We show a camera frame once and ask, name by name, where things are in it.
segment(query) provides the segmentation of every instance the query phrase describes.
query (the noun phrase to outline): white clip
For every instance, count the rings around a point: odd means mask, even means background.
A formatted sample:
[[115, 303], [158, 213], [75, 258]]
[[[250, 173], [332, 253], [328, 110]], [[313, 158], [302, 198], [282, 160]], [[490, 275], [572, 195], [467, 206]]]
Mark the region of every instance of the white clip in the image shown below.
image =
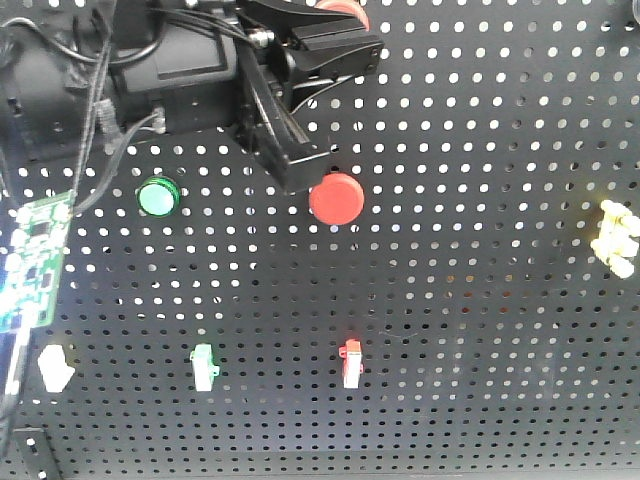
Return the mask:
[[631, 237], [640, 237], [640, 218], [631, 210], [611, 200], [600, 204], [604, 219], [600, 235], [591, 242], [596, 257], [620, 278], [629, 278], [635, 267], [631, 261], [638, 254], [638, 242]]
[[213, 381], [220, 375], [220, 367], [213, 363], [213, 349], [208, 343], [196, 345], [191, 352], [191, 365], [193, 366], [193, 378], [196, 384], [196, 392], [210, 392], [213, 390]]
[[342, 381], [344, 388], [358, 388], [360, 374], [364, 372], [362, 365], [362, 348], [357, 340], [347, 340], [344, 347], [338, 350], [340, 358], [344, 359], [342, 365]]
[[49, 393], [61, 393], [76, 369], [67, 365], [62, 345], [47, 345], [38, 357], [38, 367]]

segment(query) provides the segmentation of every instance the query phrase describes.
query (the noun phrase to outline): pegboard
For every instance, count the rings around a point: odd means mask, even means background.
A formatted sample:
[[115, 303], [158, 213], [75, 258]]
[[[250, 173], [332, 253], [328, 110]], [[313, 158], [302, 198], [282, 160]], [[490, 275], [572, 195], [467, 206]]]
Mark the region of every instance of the pegboard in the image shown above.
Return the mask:
[[[379, 71], [297, 116], [365, 187], [355, 223], [319, 224], [217, 130], [131, 147], [75, 220], [34, 355], [62, 344], [77, 373], [47, 394], [34, 362], [17, 418], [47, 430], [63, 478], [636, 475], [640, 287], [589, 247], [603, 199], [640, 211], [631, 1], [365, 8]], [[15, 181], [35, 198], [69, 166]], [[134, 195], [159, 172], [186, 194], [165, 219]], [[211, 393], [193, 387], [200, 342]], [[27, 478], [16, 448], [0, 472]]]

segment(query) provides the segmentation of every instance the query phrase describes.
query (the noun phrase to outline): yellow connector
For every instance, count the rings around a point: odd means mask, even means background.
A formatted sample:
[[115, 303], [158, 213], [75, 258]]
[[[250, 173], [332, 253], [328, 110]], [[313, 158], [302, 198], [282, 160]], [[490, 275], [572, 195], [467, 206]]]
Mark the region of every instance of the yellow connector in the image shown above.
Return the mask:
[[629, 278], [635, 267], [631, 261], [638, 254], [638, 242], [631, 237], [640, 237], [640, 218], [631, 210], [611, 200], [600, 204], [604, 219], [600, 236], [591, 242], [596, 257], [620, 278]]

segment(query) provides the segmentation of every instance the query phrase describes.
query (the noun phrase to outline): cable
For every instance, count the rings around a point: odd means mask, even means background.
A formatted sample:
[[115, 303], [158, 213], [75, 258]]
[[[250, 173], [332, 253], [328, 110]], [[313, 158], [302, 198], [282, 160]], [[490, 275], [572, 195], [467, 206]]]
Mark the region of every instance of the cable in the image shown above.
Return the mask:
[[226, 20], [223, 20], [222, 18], [217, 17], [212, 13], [200, 12], [199, 10], [185, 10], [184, 8], [178, 8], [175, 11], [176, 12], [180, 12], [180, 13], [191, 14], [194, 17], [202, 17], [202, 18], [209, 19], [212, 22], [220, 23], [220, 24], [230, 28], [231, 30], [237, 32], [240, 35], [245, 35], [244, 30], [242, 30], [240, 27], [238, 27], [237, 25], [234, 25], [233, 23], [229, 23]]
[[127, 147], [129, 146], [129, 143], [131, 142], [135, 134], [138, 133], [146, 123], [150, 122], [157, 116], [158, 113], [154, 112], [134, 124], [129, 130], [127, 130], [127, 133], [125, 133], [124, 136], [120, 139], [120, 143], [113, 152], [113, 155], [111, 155], [111, 158], [109, 158], [109, 162], [107, 163], [107, 166], [102, 173], [102, 177], [100, 177], [100, 180], [98, 180], [96, 189], [82, 203], [80, 203], [80, 205], [77, 205], [74, 208], [74, 215], [81, 215], [82, 213], [86, 212], [88, 209], [93, 207], [93, 205], [95, 205], [95, 203], [100, 200], [100, 198], [102, 198], [102, 196], [107, 191], [107, 188], [109, 188], [112, 180], [118, 174], [118, 167], [120, 166], [122, 157], [124, 156], [124, 153], [126, 152]]
[[7, 192], [5, 198], [9, 200], [9, 205], [18, 210], [20, 205], [18, 205], [18, 201], [16, 200], [15, 190], [13, 189], [13, 185], [11, 184], [9, 178], [9, 165], [7, 164], [7, 158], [4, 156], [4, 152], [0, 148], [0, 187]]
[[[211, 40], [217, 40], [217, 38], [214, 36], [214, 32], [211, 30], [211, 25], [202, 25], [202, 24], [198, 24], [198, 23], [193, 23], [193, 22], [189, 22], [187, 20], [172, 20], [169, 19], [168, 22], [171, 25], [174, 25], [176, 27], [180, 27], [180, 28], [184, 28], [185, 30], [190, 30], [192, 32], [195, 32], [199, 35], [205, 36], [207, 38], [210, 38]], [[217, 29], [217, 31], [222, 34], [222, 35], [226, 35], [228, 37], [232, 37], [238, 40], [241, 40], [243, 42], [250, 42], [249, 39], [245, 38], [245, 37], [241, 37], [238, 34], [236, 34], [235, 32], [229, 31], [229, 30], [221, 30], [221, 29]]]
[[31, 328], [21, 328], [15, 335], [0, 335], [0, 352], [10, 357], [2, 403], [0, 404], [0, 458], [6, 457], [13, 428], [14, 414], [20, 407], [29, 365]]
[[110, 54], [111, 40], [106, 38], [99, 56], [100, 63], [96, 67], [90, 80], [89, 94], [87, 95], [87, 106], [85, 110], [84, 125], [82, 127], [82, 137], [80, 139], [80, 149], [78, 151], [78, 159], [76, 161], [76, 168], [73, 175], [72, 190], [76, 195], [78, 193], [78, 187], [80, 186], [82, 173], [84, 172], [89, 160], [89, 153], [91, 152], [91, 146], [93, 145], [93, 137], [96, 133], [96, 118], [98, 115], [96, 103], [102, 98], [104, 84], [109, 71]]
[[233, 37], [235, 39], [242, 40], [244, 42], [249, 43], [250, 45], [253, 45], [253, 42], [251, 42], [249, 37], [247, 37], [244, 34], [244, 32], [242, 32], [242, 30], [240, 30], [235, 25], [225, 22], [222, 19], [219, 19], [213, 16], [207, 17], [207, 19], [200, 18], [199, 16], [196, 16], [196, 15], [183, 13], [180, 10], [167, 10], [163, 8], [152, 8], [151, 10], [166, 14], [167, 17], [169, 17], [169, 22], [173, 25], [183, 26], [184, 24], [186, 24], [192, 27], [201, 28], [205, 30], [207, 33], [211, 33], [209, 32], [209, 29], [216, 30], [223, 35], [226, 35], [228, 37]]
[[[81, 63], [86, 63], [86, 64], [89, 64], [89, 65], [97, 65], [98, 62], [99, 62], [99, 58], [93, 58], [93, 57], [88, 57], [86, 55], [83, 55], [83, 54], [81, 54], [79, 52], [76, 52], [75, 50], [72, 50], [71, 48], [67, 47], [64, 43], [59, 42], [55, 38], [50, 37], [49, 35], [44, 33], [44, 31], [33, 20], [31, 20], [30, 18], [15, 17], [15, 18], [11, 18], [11, 19], [7, 20], [2, 25], [0, 25], [0, 27], [2, 27], [2, 28], [11, 27], [11, 26], [22, 26], [22, 27], [29, 28], [34, 33], [37, 33], [51, 47], [55, 48], [60, 53], [66, 55], [67, 57], [69, 57], [69, 58], [71, 58], [73, 60], [76, 60], [76, 61], [81, 62]], [[132, 53], [130, 55], [127, 55], [125, 57], [118, 58], [116, 60], [112, 60], [109, 63], [109, 65], [112, 66], [112, 67], [124, 67], [124, 66], [130, 65], [132, 63], [139, 62], [140, 60], [143, 60], [144, 58], [146, 58], [149, 55], [151, 55], [154, 51], [156, 51], [156, 49], [164, 41], [165, 36], [166, 36], [166, 25], [163, 22], [161, 30], [160, 30], [159, 34], [156, 36], [156, 38], [154, 39], [153, 42], [151, 42], [149, 45], [147, 45], [143, 49], [138, 50], [137, 52], [134, 52], [134, 53]]]
[[135, 53], [127, 55], [125, 57], [120, 57], [117, 60], [112, 60], [109, 62], [109, 66], [111, 67], [124, 67], [127, 65], [131, 65], [132, 63], [139, 62], [144, 60], [153, 52], [155, 52], [160, 44], [164, 41], [167, 36], [167, 22], [162, 22], [162, 26], [160, 27], [160, 32], [153, 42], [151, 42], [146, 47], [138, 50]]
[[317, 96], [322, 95], [323, 93], [328, 92], [329, 90], [332, 90], [332, 89], [342, 85], [343, 83], [347, 83], [349, 80], [353, 79], [354, 77], [355, 77], [355, 75], [349, 75], [348, 77], [345, 77], [342, 80], [338, 80], [338, 81], [336, 81], [334, 83], [331, 83], [331, 84], [327, 85], [326, 87], [318, 90], [316, 93], [314, 93], [314, 94], [310, 95], [309, 97], [307, 97], [303, 102], [300, 102], [296, 108], [291, 110], [291, 115], [295, 115], [296, 113], [298, 113], [298, 111], [300, 111], [300, 109], [303, 106], [307, 105], [310, 100], [313, 100]]

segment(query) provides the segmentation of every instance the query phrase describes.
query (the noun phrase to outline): green circuit board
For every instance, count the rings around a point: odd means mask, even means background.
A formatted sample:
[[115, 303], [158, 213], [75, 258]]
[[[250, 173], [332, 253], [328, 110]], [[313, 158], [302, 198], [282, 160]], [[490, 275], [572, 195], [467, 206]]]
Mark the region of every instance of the green circuit board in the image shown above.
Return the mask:
[[69, 191], [18, 210], [0, 292], [0, 333], [53, 321], [73, 200]]

